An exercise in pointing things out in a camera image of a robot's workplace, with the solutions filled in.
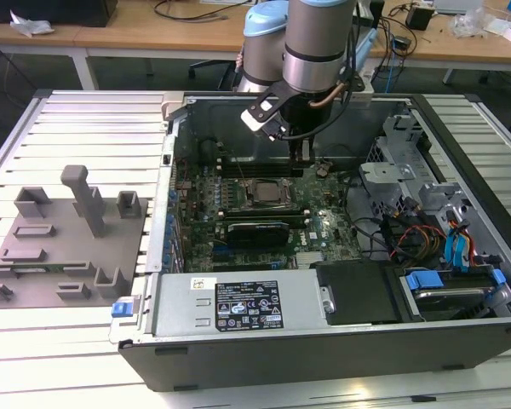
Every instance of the black chair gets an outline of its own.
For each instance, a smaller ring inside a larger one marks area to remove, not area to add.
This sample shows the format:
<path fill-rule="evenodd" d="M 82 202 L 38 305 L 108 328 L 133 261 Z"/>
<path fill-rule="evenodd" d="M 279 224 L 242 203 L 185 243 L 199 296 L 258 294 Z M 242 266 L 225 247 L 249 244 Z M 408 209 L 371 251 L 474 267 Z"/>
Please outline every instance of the black chair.
<path fill-rule="evenodd" d="M 235 71 L 235 61 L 227 61 L 227 60 L 206 60 L 206 61 L 200 61 L 196 62 L 195 64 L 191 64 L 189 66 L 189 71 L 187 72 L 187 76 L 189 79 L 195 79 L 195 70 L 197 68 L 203 68 L 204 66 L 218 66 L 221 64 L 227 64 L 227 67 L 225 69 L 225 72 L 223 73 L 223 76 L 221 76 L 220 83 L 218 84 L 218 90 L 220 91 L 223 87 L 223 84 L 227 81 L 229 75 L 231 75 L 232 72 Z"/>

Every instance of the colored wires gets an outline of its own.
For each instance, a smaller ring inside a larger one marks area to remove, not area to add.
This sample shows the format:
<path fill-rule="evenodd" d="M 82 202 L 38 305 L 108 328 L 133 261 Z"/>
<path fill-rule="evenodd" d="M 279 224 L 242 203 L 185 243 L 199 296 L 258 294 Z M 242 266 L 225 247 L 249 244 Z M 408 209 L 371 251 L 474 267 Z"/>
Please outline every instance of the colored wires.
<path fill-rule="evenodd" d="M 396 245 L 396 250 L 390 253 L 390 258 L 401 255 L 398 252 L 399 247 L 404 243 L 405 239 L 409 237 L 409 233 L 419 233 L 422 236 L 423 245 L 422 248 L 418 251 L 418 253 L 412 257 L 412 259 L 404 262 L 404 268 L 416 266 L 420 261 L 424 260 L 428 256 L 434 256 L 441 246 L 441 239 L 446 239 L 443 232 L 441 232 L 438 228 L 429 225 L 414 225 L 410 226 L 405 230 L 403 235 L 399 238 L 398 244 Z"/>
<path fill-rule="evenodd" d="M 465 238 L 466 242 L 468 243 L 468 260 L 470 266 L 476 266 L 474 257 L 475 257 L 475 240 L 474 238 L 466 232 L 465 228 L 458 229 L 458 223 L 455 221 L 449 221 L 449 226 L 452 229 L 458 230 L 457 233 L 463 236 Z"/>

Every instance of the wooden desk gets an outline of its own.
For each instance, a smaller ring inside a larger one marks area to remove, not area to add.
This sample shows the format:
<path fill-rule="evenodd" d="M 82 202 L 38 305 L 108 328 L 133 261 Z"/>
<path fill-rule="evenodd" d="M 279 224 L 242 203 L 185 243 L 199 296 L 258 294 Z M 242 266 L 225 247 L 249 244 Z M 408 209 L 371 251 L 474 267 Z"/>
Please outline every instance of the wooden desk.
<path fill-rule="evenodd" d="M 78 71 L 83 89 L 97 89 L 88 61 L 90 56 L 181 58 L 195 60 L 234 60 L 243 43 L 244 17 L 248 7 L 229 9 L 227 20 L 209 23 L 183 23 L 157 16 L 152 6 L 157 0 L 119 0 L 118 8 L 107 27 L 54 26 L 55 33 L 34 38 L 24 37 L 9 25 L 0 25 L 0 48 L 6 53 L 68 55 Z M 385 15 L 405 0 L 387 0 Z M 486 0 L 489 7 L 505 10 L 508 0 Z M 170 13 L 192 16 L 222 6 L 200 4 L 198 0 L 172 3 Z M 505 18 L 499 11 L 490 14 Z M 405 21 L 406 13 L 394 18 Z M 418 45 L 406 66 L 511 71 L 511 43 L 488 34 L 486 38 L 454 38 L 449 29 L 450 16 L 435 16 L 425 32 L 416 32 Z M 411 37 L 392 23 L 396 35 Z M 379 30 L 366 66 L 376 66 L 385 52 L 384 34 Z"/>
<path fill-rule="evenodd" d="M 74 38 L 78 47 L 120 49 L 179 49 L 230 51 L 237 53 L 244 41 L 245 6 L 226 10 L 226 20 L 185 23 L 158 16 L 148 0 L 120 0 L 118 9 L 105 28 L 83 27 Z M 169 13 L 187 17 L 208 13 L 219 7 L 191 2 L 173 2 Z"/>
<path fill-rule="evenodd" d="M 387 0 L 384 15 L 404 0 Z M 488 14 L 505 19 L 508 0 L 485 0 L 493 9 Z M 406 12 L 393 18 L 405 23 Z M 489 71 L 511 70 L 511 43 L 503 37 L 487 32 L 486 37 L 455 38 L 449 28 L 452 17 L 436 15 L 424 32 L 415 31 L 418 45 L 413 55 L 405 60 L 406 66 L 431 68 L 479 69 Z M 399 24 L 391 22 L 392 34 L 412 38 L 412 35 Z M 378 40 L 370 53 L 371 57 L 382 57 L 385 52 L 384 31 L 379 29 Z"/>

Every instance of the blue latch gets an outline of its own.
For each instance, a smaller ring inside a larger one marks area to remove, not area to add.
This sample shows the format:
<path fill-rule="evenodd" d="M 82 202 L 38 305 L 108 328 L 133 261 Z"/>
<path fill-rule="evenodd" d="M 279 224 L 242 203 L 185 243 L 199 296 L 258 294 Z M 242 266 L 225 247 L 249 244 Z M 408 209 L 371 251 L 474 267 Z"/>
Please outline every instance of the blue latch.
<path fill-rule="evenodd" d="M 494 271 L 492 271 L 492 276 L 494 277 L 494 280 L 497 282 L 498 285 L 506 283 L 505 275 L 503 275 L 502 270 L 500 270 L 499 268 L 494 268 Z"/>
<path fill-rule="evenodd" d="M 132 302 L 115 302 L 112 305 L 112 318 L 125 318 L 133 316 Z"/>
<path fill-rule="evenodd" d="M 441 288 L 445 286 L 439 277 L 437 270 L 413 271 L 405 278 L 407 279 L 407 284 L 411 290 L 418 290 L 422 288 Z"/>

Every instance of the warning label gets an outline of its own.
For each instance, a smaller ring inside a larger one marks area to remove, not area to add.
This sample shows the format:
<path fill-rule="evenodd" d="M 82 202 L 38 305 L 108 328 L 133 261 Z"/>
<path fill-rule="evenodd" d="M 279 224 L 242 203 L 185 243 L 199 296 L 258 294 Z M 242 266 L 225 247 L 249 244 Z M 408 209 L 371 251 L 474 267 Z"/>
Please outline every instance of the warning label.
<path fill-rule="evenodd" d="M 278 281 L 216 283 L 215 327 L 219 331 L 284 328 Z"/>

